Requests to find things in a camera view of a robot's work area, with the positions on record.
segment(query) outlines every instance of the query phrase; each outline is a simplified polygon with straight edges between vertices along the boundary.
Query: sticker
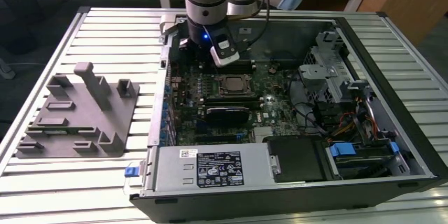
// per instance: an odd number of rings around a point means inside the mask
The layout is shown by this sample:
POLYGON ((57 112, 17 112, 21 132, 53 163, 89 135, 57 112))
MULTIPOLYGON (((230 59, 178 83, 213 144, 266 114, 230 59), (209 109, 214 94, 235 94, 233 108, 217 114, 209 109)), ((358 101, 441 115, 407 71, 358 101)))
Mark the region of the sticker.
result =
POLYGON ((181 150, 179 157, 197 157, 198 149, 181 150))
POLYGON ((201 188, 245 185, 241 152, 198 153, 197 162, 201 188))

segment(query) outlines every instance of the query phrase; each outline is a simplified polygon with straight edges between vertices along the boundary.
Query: blue tab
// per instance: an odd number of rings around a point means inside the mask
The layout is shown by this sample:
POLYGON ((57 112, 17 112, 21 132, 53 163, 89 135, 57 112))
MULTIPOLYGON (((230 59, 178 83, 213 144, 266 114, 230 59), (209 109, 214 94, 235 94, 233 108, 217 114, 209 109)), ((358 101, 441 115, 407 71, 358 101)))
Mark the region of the blue tab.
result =
POLYGON ((139 167, 127 167, 125 169, 125 177, 126 178, 134 178, 134 177, 139 177, 141 168, 139 167))
POLYGON ((330 150, 334 157, 357 154, 355 147, 351 143, 337 143, 330 147, 330 150))
POLYGON ((398 154, 401 152, 401 148, 399 148, 398 143, 391 142, 390 145, 391 145, 391 149, 393 149, 394 153, 398 154))
POLYGON ((339 156, 339 152, 338 152, 337 146, 331 146, 331 147, 330 147, 330 152, 331 152, 331 155, 333 155, 334 157, 338 157, 338 156, 339 156))
POLYGON ((170 87, 170 85, 166 85, 166 93, 171 94, 171 87, 170 87))

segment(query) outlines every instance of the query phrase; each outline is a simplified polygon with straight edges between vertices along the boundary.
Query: metal bracket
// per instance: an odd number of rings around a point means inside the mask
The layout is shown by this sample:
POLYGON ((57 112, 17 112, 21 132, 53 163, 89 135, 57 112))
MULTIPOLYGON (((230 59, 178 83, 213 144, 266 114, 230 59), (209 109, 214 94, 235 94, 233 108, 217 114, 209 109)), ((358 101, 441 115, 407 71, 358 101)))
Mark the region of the metal bracket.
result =
POLYGON ((309 80, 325 80, 330 77, 338 77, 338 72, 323 65, 302 65, 302 77, 309 80))
POLYGON ((275 155, 271 155, 270 158, 270 163, 271 163, 271 168, 273 168, 273 174, 278 175, 282 173, 282 169, 281 169, 281 164, 279 164, 279 158, 275 155))
POLYGON ((351 90, 363 90, 366 87, 370 86, 370 83, 367 81, 345 81, 341 89, 343 93, 343 99, 350 99, 351 97, 351 90))

